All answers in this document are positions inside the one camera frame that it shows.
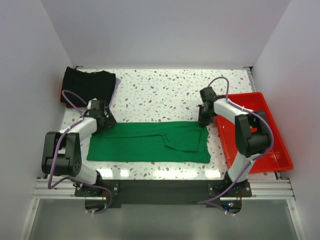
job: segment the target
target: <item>tabletop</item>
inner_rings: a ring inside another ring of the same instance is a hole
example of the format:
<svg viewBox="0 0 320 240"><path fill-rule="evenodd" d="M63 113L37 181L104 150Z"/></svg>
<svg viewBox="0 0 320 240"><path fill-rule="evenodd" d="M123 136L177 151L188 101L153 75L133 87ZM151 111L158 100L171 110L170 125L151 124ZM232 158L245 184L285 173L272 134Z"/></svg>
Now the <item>tabletop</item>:
<svg viewBox="0 0 320 240"><path fill-rule="evenodd" d="M115 73L120 84L115 89L110 110L118 123L197 121L202 104L199 91L216 77L226 77L230 94L253 91L246 70L228 69L80 69L91 73ZM227 84L219 79L211 85L218 94L225 94ZM61 129L79 119L74 109L65 110ZM87 161L90 138L81 142L82 162L98 170L103 179L125 180L207 180L223 179L228 170L218 130L207 127L209 163L195 162L113 162ZM250 180L274 180L274 172L249 175Z"/></svg>

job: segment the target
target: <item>red plastic tray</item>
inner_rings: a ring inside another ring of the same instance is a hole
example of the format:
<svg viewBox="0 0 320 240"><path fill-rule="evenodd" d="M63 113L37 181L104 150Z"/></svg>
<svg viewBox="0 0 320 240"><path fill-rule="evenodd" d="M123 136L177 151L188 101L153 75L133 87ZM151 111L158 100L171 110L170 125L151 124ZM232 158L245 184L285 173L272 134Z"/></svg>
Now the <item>red plastic tray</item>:
<svg viewBox="0 0 320 240"><path fill-rule="evenodd" d="M277 172L292 169L292 161L262 93L230 94L229 98L231 101L247 109L254 111L263 110L274 135L272 151L266 156L259 158L253 165L250 173ZM238 152L235 140L235 125L222 116L216 116L215 123L218 128L226 164L230 168Z"/></svg>

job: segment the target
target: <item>white speckled table surface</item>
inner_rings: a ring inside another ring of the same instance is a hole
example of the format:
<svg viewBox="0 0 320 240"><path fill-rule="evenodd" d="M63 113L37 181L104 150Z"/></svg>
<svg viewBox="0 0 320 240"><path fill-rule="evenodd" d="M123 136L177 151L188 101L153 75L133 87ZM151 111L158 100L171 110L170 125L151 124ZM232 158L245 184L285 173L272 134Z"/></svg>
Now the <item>white speckled table surface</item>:
<svg viewBox="0 0 320 240"><path fill-rule="evenodd" d="M121 83L115 91L110 110L118 123L197 121L199 91L219 76L230 81L230 94L249 93L252 87L246 70L207 69L81 69L84 72L115 73ZM217 94L226 92L223 79L212 84ZM66 109L61 128L77 121L79 114ZM81 143L82 162L98 170L104 179L222 179L227 171L218 130L208 126L207 146L210 163L194 162L112 162L87 161L90 138ZM274 180L273 172L250 174L251 180Z"/></svg>

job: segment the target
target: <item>green pants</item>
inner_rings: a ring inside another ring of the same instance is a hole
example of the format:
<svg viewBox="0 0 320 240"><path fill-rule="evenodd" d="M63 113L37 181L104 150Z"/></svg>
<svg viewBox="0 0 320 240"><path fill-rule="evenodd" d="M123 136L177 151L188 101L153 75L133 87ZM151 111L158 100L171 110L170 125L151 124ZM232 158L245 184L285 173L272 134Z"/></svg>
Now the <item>green pants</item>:
<svg viewBox="0 0 320 240"><path fill-rule="evenodd" d="M209 163L207 138L194 121L117 123L91 137L87 160Z"/></svg>

